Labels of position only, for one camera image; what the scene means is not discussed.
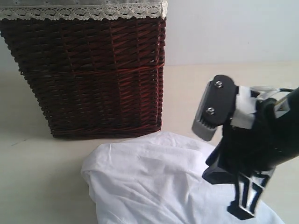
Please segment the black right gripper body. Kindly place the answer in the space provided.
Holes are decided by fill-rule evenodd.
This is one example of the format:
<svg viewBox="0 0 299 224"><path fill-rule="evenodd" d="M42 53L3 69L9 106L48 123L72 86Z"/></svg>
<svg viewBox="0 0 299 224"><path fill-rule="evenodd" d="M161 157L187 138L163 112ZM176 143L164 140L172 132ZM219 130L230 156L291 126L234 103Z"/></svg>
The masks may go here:
<svg viewBox="0 0 299 224"><path fill-rule="evenodd" d="M279 100L234 86L223 125L220 168L229 176L269 171L299 155L299 90Z"/></svg>

